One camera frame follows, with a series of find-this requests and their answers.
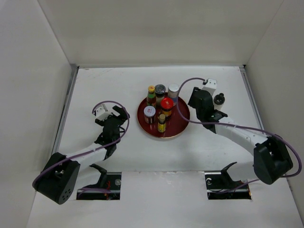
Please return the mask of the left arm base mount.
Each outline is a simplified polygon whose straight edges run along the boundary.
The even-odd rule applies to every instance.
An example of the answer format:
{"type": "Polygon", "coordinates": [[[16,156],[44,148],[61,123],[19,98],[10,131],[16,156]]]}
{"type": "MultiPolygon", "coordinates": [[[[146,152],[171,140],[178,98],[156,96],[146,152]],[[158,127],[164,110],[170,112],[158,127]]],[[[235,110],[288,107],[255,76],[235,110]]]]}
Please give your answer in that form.
{"type": "Polygon", "coordinates": [[[122,174],[108,172],[97,164],[89,166],[77,179],[77,200],[119,200],[122,174]]]}

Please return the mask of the green label sauce bottle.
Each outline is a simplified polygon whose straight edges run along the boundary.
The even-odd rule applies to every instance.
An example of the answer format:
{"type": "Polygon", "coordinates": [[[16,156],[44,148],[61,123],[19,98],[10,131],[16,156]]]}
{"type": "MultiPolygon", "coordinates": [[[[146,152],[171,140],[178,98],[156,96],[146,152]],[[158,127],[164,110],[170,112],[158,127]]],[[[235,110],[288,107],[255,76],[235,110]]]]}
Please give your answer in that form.
{"type": "Polygon", "coordinates": [[[147,106],[156,107],[156,94],[155,94],[155,87],[150,85],[148,86],[148,94],[146,97],[147,106]]]}

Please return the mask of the black cap white grinder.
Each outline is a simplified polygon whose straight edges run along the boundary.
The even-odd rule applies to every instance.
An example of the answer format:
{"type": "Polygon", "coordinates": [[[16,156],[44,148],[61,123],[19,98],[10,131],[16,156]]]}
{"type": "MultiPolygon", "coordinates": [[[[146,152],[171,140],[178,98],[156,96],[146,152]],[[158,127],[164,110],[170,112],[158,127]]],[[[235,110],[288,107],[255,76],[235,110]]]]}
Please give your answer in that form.
{"type": "Polygon", "coordinates": [[[166,87],[163,84],[157,84],[155,86],[155,95],[156,95],[156,99],[157,101],[161,101],[166,93],[166,87]]]}

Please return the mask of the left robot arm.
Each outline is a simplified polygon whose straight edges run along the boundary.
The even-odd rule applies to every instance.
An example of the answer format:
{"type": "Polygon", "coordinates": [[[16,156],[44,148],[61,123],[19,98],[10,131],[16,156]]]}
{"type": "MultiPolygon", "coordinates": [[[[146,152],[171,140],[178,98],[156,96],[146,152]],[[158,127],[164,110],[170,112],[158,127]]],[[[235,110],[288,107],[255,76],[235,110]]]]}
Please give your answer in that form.
{"type": "Polygon", "coordinates": [[[96,163],[110,158],[117,144],[126,134],[130,116],[123,106],[115,105],[109,112],[105,105],[93,109],[95,123],[102,127],[97,139],[87,148],[68,155],[56,152],[51,155],[42,172],[34,179],[35,191],[54,201],[58,205],[65,203],[72,195],[79,172],[91,167],[97,169],[90,178],[92,187],[101,191],[106,185],[106,170],[96,163]]]}

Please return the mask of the white lid dark spice jar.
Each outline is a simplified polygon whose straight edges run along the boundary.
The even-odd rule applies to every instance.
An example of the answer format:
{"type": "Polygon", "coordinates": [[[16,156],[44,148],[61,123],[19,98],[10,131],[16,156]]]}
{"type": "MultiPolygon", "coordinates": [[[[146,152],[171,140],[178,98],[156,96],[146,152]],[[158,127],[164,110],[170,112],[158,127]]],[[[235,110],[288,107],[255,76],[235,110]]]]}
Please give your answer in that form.
{"type": "Polygon", "coordinates": [[[156,109],[153,106],[146,106],[143,113],[144,120],[147,124],[153,124],[155,122],[156,109]]]}

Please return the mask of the black cap white bottle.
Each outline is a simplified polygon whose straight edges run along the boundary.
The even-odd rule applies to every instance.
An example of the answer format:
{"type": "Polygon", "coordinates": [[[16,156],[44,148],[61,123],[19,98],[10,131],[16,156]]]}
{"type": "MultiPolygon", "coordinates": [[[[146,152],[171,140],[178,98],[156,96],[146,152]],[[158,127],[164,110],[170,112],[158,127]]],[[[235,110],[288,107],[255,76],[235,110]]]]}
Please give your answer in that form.
{"type": "Polygon", "coordinates": [[[219,94],[215,95],[213,98],[213,104],[214,104],[214,108],[216,110],[220,111],[224,102],[225,102],[225,96],[223,93],[219,93],[219,94]]]}

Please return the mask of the red lid sauce jar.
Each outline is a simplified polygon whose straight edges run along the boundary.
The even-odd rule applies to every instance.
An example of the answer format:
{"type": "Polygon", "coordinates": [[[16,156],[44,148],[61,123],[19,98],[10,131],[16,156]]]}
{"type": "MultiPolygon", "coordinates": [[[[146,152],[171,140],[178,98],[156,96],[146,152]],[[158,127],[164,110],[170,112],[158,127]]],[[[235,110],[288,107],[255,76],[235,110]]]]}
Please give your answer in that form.
{"type": "Polygon", "coordinates": [[[171,98],[165,97],[161,101],[161,114],[164,114],[166,119],[169,120],[172,116],[172,109],[174,102],[171,98]]]}

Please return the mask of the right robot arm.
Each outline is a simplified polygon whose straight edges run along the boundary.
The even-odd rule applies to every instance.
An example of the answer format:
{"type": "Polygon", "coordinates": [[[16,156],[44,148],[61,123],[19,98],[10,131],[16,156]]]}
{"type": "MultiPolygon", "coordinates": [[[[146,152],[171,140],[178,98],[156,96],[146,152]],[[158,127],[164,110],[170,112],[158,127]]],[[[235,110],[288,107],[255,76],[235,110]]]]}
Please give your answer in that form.
{"type": "Polygon", "coordinates": [[[206,129],[230,139],[253,156],[252,173],[263,183],[271,185],[293,168],[287,147],[278,137],[237,127],[226,113],[214,108],[208,91],[194,87],[188,105],[206,129]]]}

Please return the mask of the silver lid blue label jar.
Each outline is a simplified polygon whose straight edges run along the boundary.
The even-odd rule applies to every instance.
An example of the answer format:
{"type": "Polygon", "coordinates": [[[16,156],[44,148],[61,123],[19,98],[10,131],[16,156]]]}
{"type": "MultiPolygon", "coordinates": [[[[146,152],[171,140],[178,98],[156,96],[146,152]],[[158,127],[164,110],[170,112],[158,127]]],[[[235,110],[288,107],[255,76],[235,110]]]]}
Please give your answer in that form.
{"type": "Polygon", "coordinates": [[[169,85],[168,88],[168,97],[173,101],[173,105],[175,106],[178,101],[178,91],[180,87],[178,84],[173,83],[169,85]]]}

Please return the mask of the small yellow label bottle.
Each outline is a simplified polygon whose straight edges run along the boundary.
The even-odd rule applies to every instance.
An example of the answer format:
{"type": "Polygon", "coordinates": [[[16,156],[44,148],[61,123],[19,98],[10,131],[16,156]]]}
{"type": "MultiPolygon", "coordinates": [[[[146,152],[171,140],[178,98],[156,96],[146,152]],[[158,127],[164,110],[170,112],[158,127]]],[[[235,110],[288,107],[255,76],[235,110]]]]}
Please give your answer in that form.
{"type": "Polygon", "coordinates": [[[164,114],[160,114],[158,117],[158,132],[164,133],[166,131],[166,116],[164,114]]]}

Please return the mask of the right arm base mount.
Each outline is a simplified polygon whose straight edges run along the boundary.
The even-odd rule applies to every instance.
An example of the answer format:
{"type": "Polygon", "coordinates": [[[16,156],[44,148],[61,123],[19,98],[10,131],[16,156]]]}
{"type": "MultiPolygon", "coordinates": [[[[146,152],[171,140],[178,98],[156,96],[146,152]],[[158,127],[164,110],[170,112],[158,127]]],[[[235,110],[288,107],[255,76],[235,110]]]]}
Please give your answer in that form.
{"type": "Polygon", "coordinates": [[[246,181],[234,181],[228,174],[228,169],[234,164],[236,162],[227,165],[221,170],[205,172],[209,200],[251,200],[248,184],[236,189],[236,187],[241,186],[246,181]]]}

